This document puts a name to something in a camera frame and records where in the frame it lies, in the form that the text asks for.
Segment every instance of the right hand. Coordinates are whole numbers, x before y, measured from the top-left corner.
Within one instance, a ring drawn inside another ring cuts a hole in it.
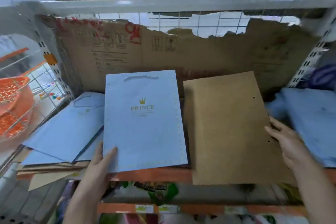
[[[271,137],[279,141],[283,160],[290,169],[293,170],[295,167],[313,161],[308,148],[294,130],[271,116],[269,119],[277,129],[265,126],[265,130]]]

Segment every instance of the plastic item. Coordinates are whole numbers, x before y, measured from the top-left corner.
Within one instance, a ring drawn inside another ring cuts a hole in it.
[[[17,136],[29,124],[34,105],[29,80],[24,76],[0,79],[0,139]]]

